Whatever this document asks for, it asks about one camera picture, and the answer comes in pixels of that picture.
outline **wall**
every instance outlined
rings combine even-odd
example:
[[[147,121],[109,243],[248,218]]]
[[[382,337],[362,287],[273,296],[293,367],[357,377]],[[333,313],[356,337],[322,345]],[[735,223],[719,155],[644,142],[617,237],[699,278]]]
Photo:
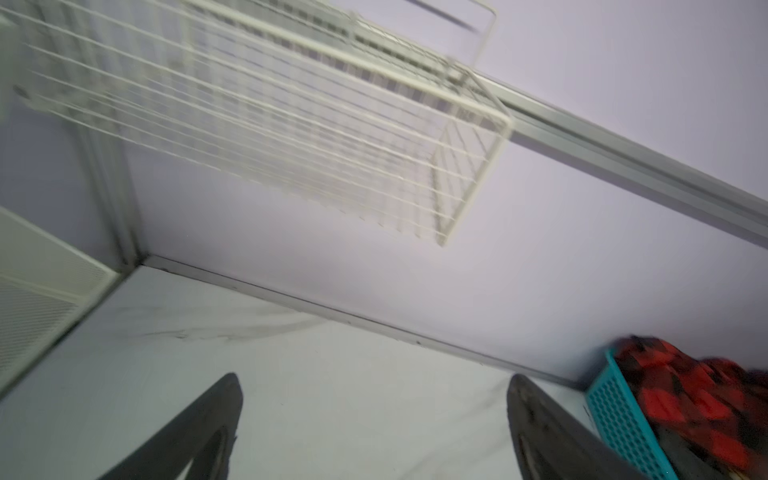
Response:
[[[231,480],[521,478],[510,372],[146,267],[0,402],[4,477],[98,478],[227,372]]]
[[[764,3],[499,7],[482,71],[768,197]],[[768,366],[767,252],[513,145],[445,249],[129,156],[157,255],[569,379],[630,333]]]
[[[111,268],[121,266],[73,139],[20,102],[0,123],[0,205]]]

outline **red and black plaid cloth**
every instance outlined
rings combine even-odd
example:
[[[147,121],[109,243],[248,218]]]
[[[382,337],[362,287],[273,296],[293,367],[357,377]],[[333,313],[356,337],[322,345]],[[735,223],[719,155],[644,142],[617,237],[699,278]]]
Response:
[[[632,337],[616,362],[651,425],[673,430],[743,472],[764,468],[768,373],[727,359],[695,360],[655,338]]]

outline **white marble floor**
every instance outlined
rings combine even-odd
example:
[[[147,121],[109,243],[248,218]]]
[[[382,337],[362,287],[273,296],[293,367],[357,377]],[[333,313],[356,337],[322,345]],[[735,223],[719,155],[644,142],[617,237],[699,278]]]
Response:
[[[520,478],[510,372],[147,267],[0,403],[3,478],[98,478],[227,372],[233,480]]]

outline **wire rack frame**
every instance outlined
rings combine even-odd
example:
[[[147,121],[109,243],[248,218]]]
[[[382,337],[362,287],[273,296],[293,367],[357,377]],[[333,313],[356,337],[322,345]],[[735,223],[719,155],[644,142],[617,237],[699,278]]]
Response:
[[[22,27],[34,108],[440,244],[513,128],[470,68],[314,2],[0,12]]]

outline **wire shelf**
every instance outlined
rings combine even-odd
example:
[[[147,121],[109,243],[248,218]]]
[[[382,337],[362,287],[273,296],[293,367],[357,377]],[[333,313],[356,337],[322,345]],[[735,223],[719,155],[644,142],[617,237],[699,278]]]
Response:
[[[298,0],[0,0],[22,96],[444,244],[513,123],[471,68]]]

